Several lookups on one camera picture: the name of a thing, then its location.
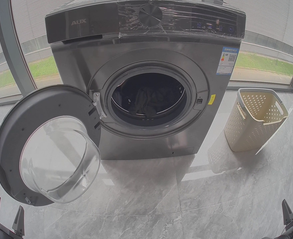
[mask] energy label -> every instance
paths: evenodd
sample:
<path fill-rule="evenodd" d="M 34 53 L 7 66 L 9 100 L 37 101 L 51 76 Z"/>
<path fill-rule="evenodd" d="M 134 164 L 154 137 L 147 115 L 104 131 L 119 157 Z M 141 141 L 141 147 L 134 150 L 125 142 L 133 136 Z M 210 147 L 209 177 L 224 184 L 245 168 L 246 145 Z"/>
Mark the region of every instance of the energy label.
<path fill-rule="evenodd" d="M 223 47 L 216 74 L 231 75 L 240 49 Z"/>

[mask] grass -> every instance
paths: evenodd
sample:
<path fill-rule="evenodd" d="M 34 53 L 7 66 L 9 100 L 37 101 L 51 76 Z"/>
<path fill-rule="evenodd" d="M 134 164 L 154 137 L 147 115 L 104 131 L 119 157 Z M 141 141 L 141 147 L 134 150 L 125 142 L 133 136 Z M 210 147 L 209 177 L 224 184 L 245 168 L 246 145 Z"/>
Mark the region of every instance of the grass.
<path fill-rule="evenodd" d="M 253 53 L 240 52 L 235 67 L 254 68 L 293 76 L 293 64 Z"/>
<path fill-rule="evenodd" d="M 34 78 L 57 74 L 58 69 L 53 56 L 41 61 L 30 63 L 29 70 Z M 259 56 L 253 53 L 240 52 L 236 60 L 236 67 L 245 67 L 272 71 L 280 74 L 293 75 L 293 64 L 281 60 Z M 14 84 L 10 71 L 0 73 L 0 87 Z"/>
<path fill-rule="evenodd" d="M 33 78 L 48 76 L 48 75 L 58 73 L 58 69 L 57 69 L 55 60 L 53 59 L 53 56 L 41 61 L 29 63 L 28 66 Z M 9 70 L 3 73 L 0 73 L 0 87 L 4 87 L 14 83 L 15 83 L 15 80 L 13 79 L 13 76 Z"/>

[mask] qr code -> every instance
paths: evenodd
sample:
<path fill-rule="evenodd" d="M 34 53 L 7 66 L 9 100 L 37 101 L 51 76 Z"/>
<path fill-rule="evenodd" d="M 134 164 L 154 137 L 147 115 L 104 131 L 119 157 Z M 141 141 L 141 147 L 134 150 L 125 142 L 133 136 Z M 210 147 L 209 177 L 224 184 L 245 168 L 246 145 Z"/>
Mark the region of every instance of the qr code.
<path fill-rule="evenodd" d="M 236 54 L 230 54 L 228 57 L 228 61 L 234 62 L 236 59 Z"/>

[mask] front-load washing machine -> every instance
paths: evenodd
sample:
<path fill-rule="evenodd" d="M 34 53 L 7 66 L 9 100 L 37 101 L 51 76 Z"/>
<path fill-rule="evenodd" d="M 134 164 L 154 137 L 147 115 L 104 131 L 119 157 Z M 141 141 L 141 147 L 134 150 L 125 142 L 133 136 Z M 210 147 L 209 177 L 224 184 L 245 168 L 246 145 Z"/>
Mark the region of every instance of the front-load washing machine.
<path fill-rule="evenodd" d="M 220 0 L 73 0 L 47 15 L 63 85 L 7 114 L 1 185 L 32 205 L 70 202 L 93 181 L 99 151 L 114 160 L 197 153 L 245 20 Z"/>

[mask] road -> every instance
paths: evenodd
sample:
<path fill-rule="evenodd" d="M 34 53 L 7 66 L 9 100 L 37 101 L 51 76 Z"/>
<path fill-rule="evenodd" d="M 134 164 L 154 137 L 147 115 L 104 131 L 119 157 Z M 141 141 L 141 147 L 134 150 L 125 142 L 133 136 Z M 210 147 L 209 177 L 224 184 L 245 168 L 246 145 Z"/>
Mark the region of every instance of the road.
<path fill-rule="evenodd" d="M 280 75 L 271 71 L 262 71 L 247 68 L 234 68 L 231 80 L 234 81 L 255 81 L 255 82 L 276 82 L 289 84 L 291 76 Z"/>

